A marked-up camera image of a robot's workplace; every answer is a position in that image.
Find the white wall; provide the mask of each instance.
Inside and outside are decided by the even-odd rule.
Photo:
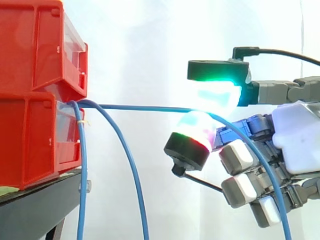
[[[188,60],[226,60],[234,46],[301,51],[299,0],[64,2],[69,18],[89,44],[88,98],[101,104],[184,107],[188,105],[183,98]],[[259,56],[249,60],[256,80],[300,76],[300,62],[294,59]],[[241,108],[229,119],[272,109]],[[284,239],[281,225],[261,229],[249,207],[232,209],[221,194],[173,176],[172,161],[163,147],[180,114],[110,114],[135,157],[151,240]],[[138,202],[124,151],[96,111],[88,110],[86,115],[91,123],[86,137],[93,186],[87,198],[84,238],[141,240]],[[228,176],[214,155],[197,175],[215,184]],[[77,220],[78,209],[66,219],[63,240],[76,238]],[[293,239],[317,239],[304,238],[300,210],[291,212],[289,220]]]

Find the blue cable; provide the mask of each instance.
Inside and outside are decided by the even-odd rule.
[[[79,219],[77,228],[77,240],[83,240],[84,229],[85,229],[85,215],[86,215],[86,198],[87,198],[87,179],[88,179],[88,161],[87,161],[87,146],[86,146],[86,136],[85,129],[82,121],[79,106],[75,101],[71,101],[70,104],[74,108],[75,118],[78,125],[80,145],[81,145],[81,184],[80,184],[80,207],[79,207]]]
[[[125,137],[123,136],[120,128],[118,125],[115,123],[115,121],[111,118],[111,116],[97,103],[90,101],[90,100],[82,100],[79,103],[80,106],[86,105],[87,107],[90,106],[90,108],[95,108],[97,109],[104,117],[105,119],[110,123],[110,125],[113,127],[115,130],[117,136],[119,137],[119,140],[124,148],[125,154],[129,160],[129,164],[131,167],[131,171],[133,174],[133,179],[135,183],[135,188],[136,188],[136,194],[138,197],[138,203],[139,203],[139,208],[140,208],[140,215],[141,215],[141,222],[142,222],[142,230],[143,230],[143,239],[144,240],[149,240],[149,230],[148,230],[148,221],[147,221],[147,214],[146,214],[146,208],[145,208],[145,202],[144,202],[144,196],[142,192],[142,187],[139,179],[139,174],[138,170],[135,164],[134,157],[132,156],[132,153],[129,149],[129,146],[127,145],[127,142],[125,140]]]
[[[86,100],[80,101],[79,105],[82,108],[91,108],[86,102]],[[174,112],[174,113],[188,113],[192,111],[193,109],[190,108],[182,108],[182,107],[163,107],[163,106],[134,106],[134,105],[108,105],[108,104],[102,104],[100,105],[103,109],[110,109],[110,110],[130,110],[130,111],[150,111],[150,112]],[[242,138],[242,140],[248,144],[248,146],[252,149],[254,154],[258,157],[260,163],[265,168],[272,186],[274,188],[277,205],[282,221],[283,231],[285,235],[286,240],[292,240],[291,232],[290,232],[290,226],[287,218],[287,211],[285,206],[285,201],[282,196],[282,192],[280,189],[280,186],[278,184],[277,178],[275,176],[274,171],[271,169],[270,165],[268,164],[267,160],[264,158],[262,153],[259,151],[259,149],[252,143],[249,137],[247,137],[238,127],[236,127],[233,123],[225,120],[224,118],[209,113],[209,115],[215,119],[218,122],[221,122],[231,130],[233,130],[236,134],[239,135],[239,137]]]

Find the red plastic drawer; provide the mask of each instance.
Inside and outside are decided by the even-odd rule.
[[[0,93],[87,96],[88,46],[60,0],[0,0]]]
[[[1,93],[0,123],[0,186],[22,190],[81,165],[72,107],[51,93]]]

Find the black shelf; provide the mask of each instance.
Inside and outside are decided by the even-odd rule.
[[[81,170],[28,190],[0,196],[0,240],[39,240],[80,201]]]

